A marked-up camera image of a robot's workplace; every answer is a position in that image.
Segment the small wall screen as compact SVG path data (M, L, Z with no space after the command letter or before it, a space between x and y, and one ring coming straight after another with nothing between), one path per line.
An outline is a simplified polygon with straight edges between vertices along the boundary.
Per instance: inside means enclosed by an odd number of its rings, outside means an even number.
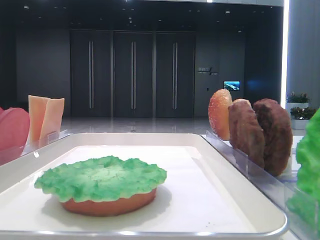
M223 88L229 91L239 91L240 82L239 81L224 81Z

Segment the bottom bun slice under lettuce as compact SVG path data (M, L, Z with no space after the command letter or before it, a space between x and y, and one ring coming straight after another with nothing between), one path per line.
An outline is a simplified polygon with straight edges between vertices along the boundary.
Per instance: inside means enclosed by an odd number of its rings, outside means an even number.
M75 214L93 217L113 217L136 211L150 204L156 197L157 188L148 193L137 193L129 198L114 201L95 202L86 200L75 202L73 199L61 202L62 207Z

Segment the green lettuce leaf on tray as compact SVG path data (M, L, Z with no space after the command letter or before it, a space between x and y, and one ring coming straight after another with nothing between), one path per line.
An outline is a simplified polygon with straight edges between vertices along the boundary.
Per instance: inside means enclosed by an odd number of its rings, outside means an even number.
M55 195L61 203L99 203L150 193L166 178L167 171L157 164L110 155L50 168L36 179L34 187Z

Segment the orange cheese slice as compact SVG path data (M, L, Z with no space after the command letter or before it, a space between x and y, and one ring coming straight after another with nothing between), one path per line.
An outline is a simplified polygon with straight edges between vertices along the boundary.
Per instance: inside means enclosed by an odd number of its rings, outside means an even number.
M48 100L48 97L28 96L28 113L30 118L29 141L31 143L40 139Z
M45 107L44 119L39 139L43 139L52 133L59 133L64 113L65 99L50 98Z

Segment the clear acrylic rack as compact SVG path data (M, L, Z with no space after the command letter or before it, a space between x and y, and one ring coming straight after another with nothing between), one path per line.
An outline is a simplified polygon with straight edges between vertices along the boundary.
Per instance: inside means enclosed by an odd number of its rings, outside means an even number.
M274 177L257 166L248 156L234 149L211 131L204 137L289 218L289 229L300 240L320 238L320 201L297 187L297 172L292 170Z
M60 132L52 132L50 134L48 134L46 137L36 141L36 142L32 142L29 143L27 142L27 144L22 145L22 146L15 146L6 150L1 150L0 151L0 165L4 165L7 164L11 161L14 161L15 159L34 152L36 150L38 150L41 147L45 147L50 143L53 143L57 140L60 140L66 136L71 135L71 133L69 133L69 131L63 130Z

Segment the clear acrylic right rack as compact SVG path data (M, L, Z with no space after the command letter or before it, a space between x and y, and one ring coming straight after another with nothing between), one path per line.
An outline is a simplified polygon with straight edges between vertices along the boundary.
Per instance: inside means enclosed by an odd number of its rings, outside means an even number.
M297 172L292 170L274 177L257 166L248 156L234 149L211 131L204 137L289 218L289 229L300 240L320 238L320 201L297 187Z

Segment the dark triple door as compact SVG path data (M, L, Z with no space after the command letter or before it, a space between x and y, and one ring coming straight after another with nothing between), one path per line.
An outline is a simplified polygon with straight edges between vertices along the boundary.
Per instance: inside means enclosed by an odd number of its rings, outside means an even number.
M72 30L74 117L194 115L195 34Z

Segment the brown meat patty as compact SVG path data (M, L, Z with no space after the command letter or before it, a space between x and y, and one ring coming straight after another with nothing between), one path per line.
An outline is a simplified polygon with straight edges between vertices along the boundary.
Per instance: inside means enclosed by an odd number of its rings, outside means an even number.
M276 100L269 98L256 101L253 109L264 134L264 170L277 177L286 169L291 155L291 118Z
M265 137L255 111L245 102L228 107L229 142L260 168L265 167Z

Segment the potted plants in planter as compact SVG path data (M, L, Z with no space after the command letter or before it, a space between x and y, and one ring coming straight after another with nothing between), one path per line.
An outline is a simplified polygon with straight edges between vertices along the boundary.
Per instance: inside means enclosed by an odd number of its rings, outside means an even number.
M318 110L309 106L310 98L306 93L296 94L291 92L287 95L285 109L290 119L291 127L294 130L304 130L307 123Z

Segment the golden bun top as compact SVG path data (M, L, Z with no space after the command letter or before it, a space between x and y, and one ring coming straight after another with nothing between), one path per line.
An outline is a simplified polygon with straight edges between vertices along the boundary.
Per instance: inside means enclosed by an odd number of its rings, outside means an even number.
M208 104L208 120L214 133L224 141L230 139L229 110L232 96L227 89L217 90Z

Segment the green lettuce leaf in holder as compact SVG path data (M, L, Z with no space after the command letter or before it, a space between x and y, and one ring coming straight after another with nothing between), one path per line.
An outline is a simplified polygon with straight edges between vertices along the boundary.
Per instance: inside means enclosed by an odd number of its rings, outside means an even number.
M314 229L320 229L320 111L306 125L305 136L297 143L296 161L299 191L287 201L287 207Z

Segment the white rectangular tray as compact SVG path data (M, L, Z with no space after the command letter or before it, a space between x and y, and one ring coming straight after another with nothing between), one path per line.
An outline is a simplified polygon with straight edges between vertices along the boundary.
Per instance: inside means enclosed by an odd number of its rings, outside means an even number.
M166 170L151 204L82 216L34 187L49 168L109 155ZM286 214L197 134L76 133L0 168L3 240L279 240L287 230Z

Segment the clear acrylic left rack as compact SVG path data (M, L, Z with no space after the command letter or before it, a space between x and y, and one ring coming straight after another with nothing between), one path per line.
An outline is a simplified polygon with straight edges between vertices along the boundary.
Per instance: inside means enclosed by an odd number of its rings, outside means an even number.
M11 161L14 161L15 159L34 152L36 150L38 150L41 147L45 147L50 143L53 143L57 140L60 140L66 136L71 135L71 133L69 133L69 131L63 130L60 132L52 132L50 134L48 134L46 137L36 141L36 142L32 142L29 143L27 142L27 144L22 145L22 146L15 146L6 150L1 150L0 151L0 165L4 165L7 164Z

